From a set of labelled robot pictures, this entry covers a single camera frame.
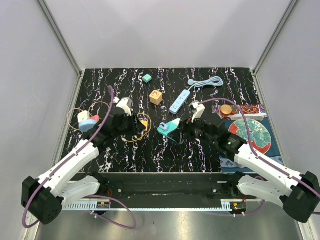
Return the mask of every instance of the metal frame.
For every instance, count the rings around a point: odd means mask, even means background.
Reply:
[[[267,56],[269,55],[271,49],[273,48],[275,42],[277,41],[280,33],[284,29],[286,23],[288,22],[290,16],[294,12],[294,10],[297,7],[299,2],[300,2],[300,0],[291,0],[291,2],[289,3],[289,5],[286,8],[286,10],[285,10],[280,22],[278,23],[278,26],[274,30],[274,32],[272,34],[272,37],[270,38],[267,46],[265,47],[265,49],[264,49],[264,51],[263,51],[258,63],[256,64],[255,68],[253,69],[253,72],[255,74],[257,74],[259,72],[259,70],[261,69],[262,65],[264,64],[264,62],[265,62],[265,60],[267,58]]]
[[[279,138],[277,136],[277,131],[276,131],[272,116],[270,115],[270,109],[268,107],[268,104],[266,104],[266,102],[265,102],[265,95],[264,95],[262,88],[260,87],[258,75],[256,73],[252,72],[252,76],[253,76],[253,80],[254,80],[255,86],[257,88],[257,91],[258,91],[259,99],[263,101],[266,112],[268,113],[268,119],[269,119],[271,128],[273,130],[273,135],[274,135],[275,141],[278,145],[280,155],[282,156],[283,163],[286,166],[286,161],[285,161],[286,155],[282,151],[282,147],[279,142]],[[307,223],[298,222],[297,227],[300,228],[300,231],[301,231],[301,234],[302,234],[302,237],[304,240],[317,240],[318,239],[312,218],[310,218]]]
[[[71,181],[83,180],[86,175],[79,172]],[[100,176],[107,179],[112,196],[132,211],[219,212],[226,210],[224,201],[241,202],[244,198],[240,192],[234,196],[220,191],[226,187],[224,183],[233,179],[231,174],[109,172]],[[111,205],[112,209],[119,207],[117,203]]]
[[[63,52],[65,53],[66,57],[68,58],[73,70],[75,71],[76,75],[80,77],[81,75],[81,68],[79,67],[75,57],[70,51],[70,48],[68,47],[66,40],[64,39],[60,29],[58,28],[58,25],[51,13],[51,11],[48,8],[48,5],[45,0],[36,0],[37,3],[39,4],[39,7],[41,11],[43,12],[48,24],[50,25],[53,34],[55,35],[56,39],[58,40]]]
[[[53,167],[61,159],[63,149],[64,149],[64,143],[67,139],[68,130],[69,130],[69,125],[67,124],[67,114],[76,104],[78,94],[80,91],[80,86],[81,86],[82,80],[84,78],[84,74],[85,74],[85,71],[83,71],[82,74],[80,75],[80,77],[78,77],[77,82],[76,82],[74,89],[72,91],[72,95],[71,95],[70,102],[68,104],[67,112],[65,113],[65,120],[63,122],[62,129],[61,129],[61,132],[60,132],[60,135],[58,138],[57,146],[55,148],[53,158],[51,161],[51,165],[50,165],[51,167]],[[32,214],[28,213],[27,214],[27,223],[30,225],[34,221],[36,221],[36,218]],[[36,226],[34,226],[32,228],[25,229],[24,231],[22,231],[22,236],[20,239],[22,239],[22,240],[35,240],[37,233],[38,233],[38,228],[39,228],[39,224],[37,224]]]

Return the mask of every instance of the teal toy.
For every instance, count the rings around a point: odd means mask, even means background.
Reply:
[[[176,118],[175,120],[172,120],[168,123],[160,123],[159,127],[157,128],[158,133],[165,136],[166,138],[176,142],[177,144],[180,144],[179,142],[175,141],[171,137],[169,137],[169,134],[172,133],[174,130],[176,130],[179,127],[180,118]]]
[[[150,82],[151,79],[152,79],[152,77],[151,77],[149,74],[143,76],[143,78],[142,78],[142,80],[143,80],[146,84],[147,84],[148,82]]]

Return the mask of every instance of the black and white marble surface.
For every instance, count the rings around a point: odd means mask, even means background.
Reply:
[[[149,83],[142,77],[152,76]],[[177,115],[169,112],[172,103],[184,89],[188,89],[188,79],[207,80],[219,76],[224,81],[221,87],[205,86],[194,88],[187,103]],[[226,98],[237,104],[258,104],[259,97],[249,68],[126,68],[126,69],[86,69],[75,108],[88,110],[98,101],[110,102],[108,85],[113,86],[115,96],[119,99],[131,97],[135,113],[145,113],[152,119],[150,133],[141,141],[124,142],[115,139],[114,144],[106,149],[97,159],[88,163],[82,172],[218,172],[219,155],[207,143],[191,141],[177,145],[158,134],[157,127],[161,122],[170,122],[176,118],[182,120],[192,116],[188,104],[194,100],[206,100],[213,97]],[[163,94],[159,106],[150,103],[149,95],[153,90]],[[204,115],[210,115],[215,104],[206,103]],[[104,117],[108,107],[97,103],[93,114]],[[78,127],[77,114],[74,112],[71,124]],[[62,157],[67,155],[81,139],[82,133],[69,129]]]

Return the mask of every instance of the orange cube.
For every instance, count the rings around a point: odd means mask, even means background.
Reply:
[[[162,93],[157,90],[153,90],[153,92],[150,94],[150,102],[154,105],[159,105],[162,101]]]

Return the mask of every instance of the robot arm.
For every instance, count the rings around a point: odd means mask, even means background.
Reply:
[[[131,112],[132,100],[122,98],[111,111],[108,119],[100,132],[90,142],[89,139],[95,134],[101,122],[82,136],[77,146],[49,171],[40,175],[37,179],[27,177],[22,183],[22,206],[26,207],[31,195],[44,183],[37,197],[29,207],[31,212],[41,223],[51,223],[61,212],[64,206],[74,203],[86,196],[94,195],[98,191],[106,193],[108,180],[98,173],[91,173],[80,181],[68,183],[87,163],[103,153],[107,147],[114,143],[114,139],[121,136],[135,136],[142,133],[146,128]],[[79,153],[78,150],[87,144]],[[62,163],[71,155],[74,155],[64,165]]]
[[[225,123],[217,114],[210,114],[209,118],[202,117],[205,107],[203,104],[193,102],[190,105],[193,117],[180,121],[179,125],[167,136],[181,144],[184,138],[196,138],[212,144],[215,149],[231,161],[244,165],[268,180],[262,181],[252,178],[244,173],[237,172],[232,183],[228,185],[231,192],[241,192],[244,195],[258,197],[279,205],[293,219],[306,223],[320,202],[311,191],[293,179],[296,177],[308,184],[316,191],[320,190],[318,178],[311,172],[301,174],[273,161],[261,152],[253,154],[247,141],[229,132]],[[266,162],[259,159],[263,157],[289,174],[289,177]]]

